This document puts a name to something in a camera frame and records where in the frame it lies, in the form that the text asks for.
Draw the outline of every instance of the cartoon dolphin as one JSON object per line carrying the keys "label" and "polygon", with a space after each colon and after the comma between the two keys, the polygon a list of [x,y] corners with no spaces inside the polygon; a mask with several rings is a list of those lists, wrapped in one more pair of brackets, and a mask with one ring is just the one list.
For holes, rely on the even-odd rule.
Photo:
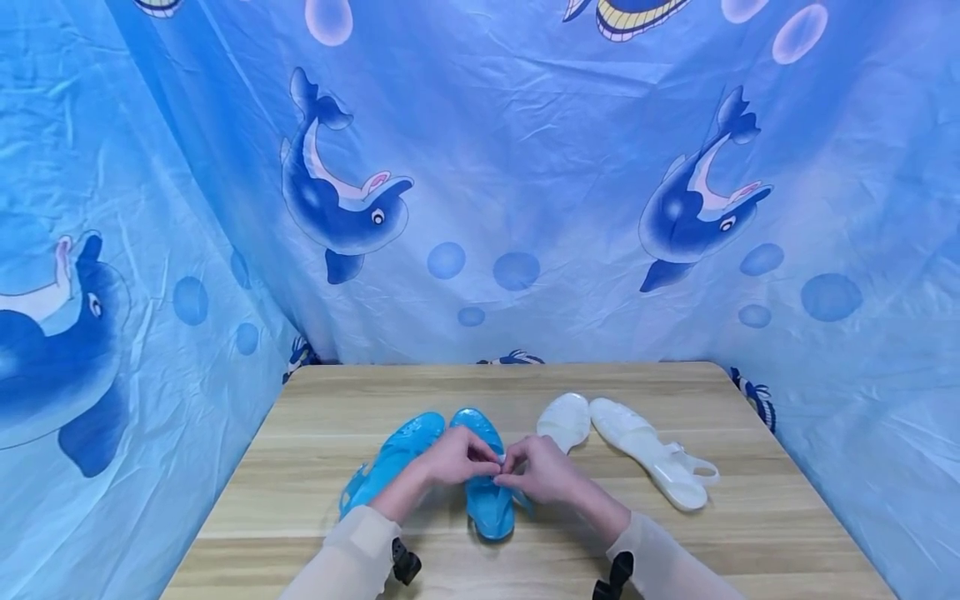
{"label": "cartoon dolphin", "polygon": [[312,240],[326,247],[326,280],[337,285],[360,273],[364,255],[394,241],[407,226],[407,204],[400,195],[413,181],[383,171],[363,187],[333,177],[320,161],[320,125],[341,130],[353,121],[330,96],[318,97],[303,69],[294,70],[290,96],[303,121],[293,141],[284,140],[283,198],[294,222]]}
{"label": "cartoon dolphin", "polygon": [[290,350],[290,359],[287,361],[287,372],[283,374],[283,385],[286,385],[287,381],[290,381],[290,376],[300,367],[322,364],[320,357],[313,351],[313,347],[301,336],[294,338]]}
{"label": "cartoon dolphin", "polygon": [[70,265],[68,254],[73,245],[69,237],[62,237],[54,249],[54,282],[25,294],[0,294],[0,310],[11,310],[27,315],[37,323],[49,318],[70,300]]}
{"label": "cartoon dolphin", "polygon": [[[610,41],[627,41],[662,25],[690,0],[597,0],[597,28]],[[567,0],[564,23],[580,16],[590,0]]]}
{"label": "cartoon dolphin", "polygon": [[703,257],[730,244],[750,224],[756,204],[772,185],[755,181],[721,196],[707,185],[709,168],[720,147],[732,140],[746,144],[760,133],[756,115],[744,112],[743,87],[735,89],[717,112],[717,133],[690,158],[674,160],[660,187],[640,216],[640,244],[657,260],[650,266],[641,292],[651,292],[683,279]]}
{"label": "cartoon dolphin", "polygon": [[770,432],[777,433],[777,411],[774,409],[773,403],[767,399],[770,397],[770,388],[762,383],[754,385],[740,374],[740,369],[737,367],[731,367],[730,379],[733,381],[733,385],[740,390],[740,394],[747,398],[750,405],[754,407],[756,414],[770,429]]}
{"label": "cartoon dolphin", "polygon": [[0,448],[59,430],[60,449],[84,477],[106,469],[129,422],[117,384],[120,333],[130,310],[123,278],[98,260],[90,235],[77,259],[77,321],[46,336],[31,317],[0,310]]}
{"label": "cartoon dolphin", "polygon": [[170,18],[183,6],[183,0],[133,0],[133,3],[149,16],[158,19]]}
{"label": "cartoon dolphin", "polygon": [[478,365],[537,365],[543,364],[542,359],[534,356],[533,354],[527,354],[526,350],[516,349],[506,356],[501,356],[500,358],[495,358],[493,360],[479,360],[477,361]]}

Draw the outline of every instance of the white jelly sandal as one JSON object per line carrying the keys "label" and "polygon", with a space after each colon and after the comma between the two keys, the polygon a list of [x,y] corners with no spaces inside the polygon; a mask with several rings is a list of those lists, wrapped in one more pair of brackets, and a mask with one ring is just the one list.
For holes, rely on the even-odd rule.
{"label": "white jelly sandal", "polygon": [[[653,425],[623,404],[599,397],[589,411],[607,443],[640,463],[678,511],[690,513],[707,506],[706,487],[720,481],[717,467],[690,456],[680,444],[662,444]],[[712,474],[695,473],[698,470]]]}
{"label": "white jelly sandal", "polygon": [[585,442],[590,435],[587,399],[567,393],[550,402],[537,420],[537,435],[550,436],[564,454]]}

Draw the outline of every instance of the blue jelly sandal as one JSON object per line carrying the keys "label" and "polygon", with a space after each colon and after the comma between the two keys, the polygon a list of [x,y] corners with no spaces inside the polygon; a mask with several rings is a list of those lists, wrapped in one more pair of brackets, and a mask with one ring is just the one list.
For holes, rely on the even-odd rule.
{"label": "blue jelly sandal", "polygon": [[367,504],[386,488],[415,458],[444,433],[446,421],[440,413],[423,413],[408,420],[380,446],[370,469],[364,463],[340,494],[340,518],[354,507]]}
{"label": "blue jelly sandal", "polygon": [[[496,452],[503,456],[503,441],[493,423],[475,408],[464,408],[450,420],[450,427],[463,425],[468,427]],[[492,477],[473,477],[465,484],[467,492],[467,515],[473,521],[473,528],[482,540],[502,541],[514,531],[513,492],[494,484]],[[522,496],[517,499],[527,510],[531,510],[529,501]]]}

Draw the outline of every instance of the black bow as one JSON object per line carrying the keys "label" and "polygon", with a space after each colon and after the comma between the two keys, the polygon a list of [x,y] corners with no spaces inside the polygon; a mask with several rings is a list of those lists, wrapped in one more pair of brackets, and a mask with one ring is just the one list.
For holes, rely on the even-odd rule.
{"label": "black bow", "polygon": [[593,600],[620,600],[623,587],[627,585],[634,574],[634,555],[630,552],[621,552],[613,559],[610,567],[610,582],[597,580],[593,586]]}
{"label": "black bow", "polygon": [[420,557],[407,550],[400,538],[394,538],[394,577],[404,586],[409,586],[420,573],[423,564],[420,563]]}

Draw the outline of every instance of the dolphin eye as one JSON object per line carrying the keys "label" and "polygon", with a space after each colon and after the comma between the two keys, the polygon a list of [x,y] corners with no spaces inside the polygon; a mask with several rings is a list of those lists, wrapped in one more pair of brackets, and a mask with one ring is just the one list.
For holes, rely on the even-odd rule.
{"label": "dolphin eye", "polygon": [[100,319],[100,316],[104,314],[104,306],[100,303],[100,299],[97,298],[96,294],[86,295],[86,305],[90,307],[90,312],[93,313],[93,316],[97,319]]}

